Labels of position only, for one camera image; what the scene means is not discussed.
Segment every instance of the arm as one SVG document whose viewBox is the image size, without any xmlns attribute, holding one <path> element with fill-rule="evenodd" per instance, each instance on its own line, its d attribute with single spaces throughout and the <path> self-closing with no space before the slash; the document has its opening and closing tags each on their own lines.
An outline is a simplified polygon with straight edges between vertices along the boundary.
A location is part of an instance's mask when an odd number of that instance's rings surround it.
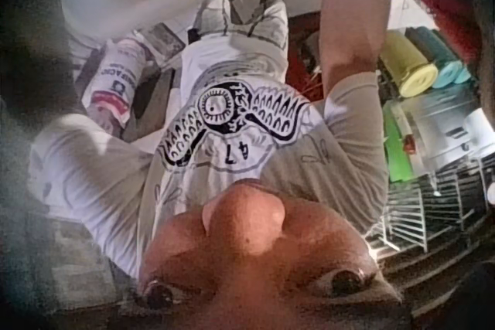
<svg viewBox="0 0 495 330">
<path fill-rule="evenodd" d="M 323 92 L 357 73 L 375 71 L 391 0 L 323 0 L 320 55 Z"/>
</svg>

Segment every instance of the sleeve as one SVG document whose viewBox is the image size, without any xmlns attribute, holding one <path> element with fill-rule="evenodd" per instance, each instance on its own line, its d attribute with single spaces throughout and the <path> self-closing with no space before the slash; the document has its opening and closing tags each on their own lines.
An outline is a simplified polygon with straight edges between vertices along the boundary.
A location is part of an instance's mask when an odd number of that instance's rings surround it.
<svg viewBox="0 0 495 330">
<path fill-rule="evenodd" d="M 360 187 L 378 220 L 387 201 L 383 114 L 375 73 L 340 81 L 325 100 L 324 118 L 356 170 Z"/>
<path fill-rule="evenodd" d="M 29 190 L 64 208 L 103 253 L 137 277 L 138 215 L 152 156 L 71 114 L 46 127 L 31 147 Z"/>
</svg>

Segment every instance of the yellow vinyl roll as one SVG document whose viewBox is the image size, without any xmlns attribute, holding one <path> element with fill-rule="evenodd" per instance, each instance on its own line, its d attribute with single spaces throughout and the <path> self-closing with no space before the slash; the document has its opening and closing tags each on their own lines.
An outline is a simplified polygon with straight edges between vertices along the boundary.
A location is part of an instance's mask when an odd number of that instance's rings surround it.
<svg viewBox="0 0 495 330">
<path fill-rule="evenodd" d="M 399 31 L 388 31 L 382 62 L 397 84 L 403 97 L 414 97 L 430 88 L 439 75 L 439 69 Z"/>
</svg>

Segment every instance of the eye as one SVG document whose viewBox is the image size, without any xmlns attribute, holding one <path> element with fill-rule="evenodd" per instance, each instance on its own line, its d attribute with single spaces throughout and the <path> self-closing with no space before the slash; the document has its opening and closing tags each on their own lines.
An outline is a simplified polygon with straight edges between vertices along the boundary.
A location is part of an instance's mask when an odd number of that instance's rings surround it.
<svg viewBox="0 0 495 330">
<path fill-rule="evenodd" d="M 367 282 L 361 270 L 359 272 L 335 270 L 313 281 L 309 285 L 309 290 L 318 296 L 338 298 L 362 291 L 367 286 Z"/>
<path fill-rule="evenodd" d="M 191 293 L 158 280 L 148 284 L 144 293 L 146 306 L 151 309 L 168 309 L 190 299 Z"/>
</svg>

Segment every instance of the black cartoon print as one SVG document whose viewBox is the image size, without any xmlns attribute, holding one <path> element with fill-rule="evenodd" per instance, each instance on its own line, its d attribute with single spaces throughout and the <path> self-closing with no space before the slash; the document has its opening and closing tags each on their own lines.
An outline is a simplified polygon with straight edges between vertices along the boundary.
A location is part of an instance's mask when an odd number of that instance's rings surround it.
<svg viewBox="0 0 495 330">
<path fill-rule="evenodd" d="M 205 89 L 169 126 L 158 148 L 166 168 L 190 165 L 206 137 L 210 146 L 195 162 L 237 165 L 239 170 L 251 164 L 251 146 L 267 152 L 274 143 L 295 140 L 307 99 L 290 88 L 252 90 L 244 81 L 232 80 Z M 265 141 L 266 135 L 272 140 Z M 213 158 L 221 158 L 222 164 L 214 164 Z"/>
</svg>

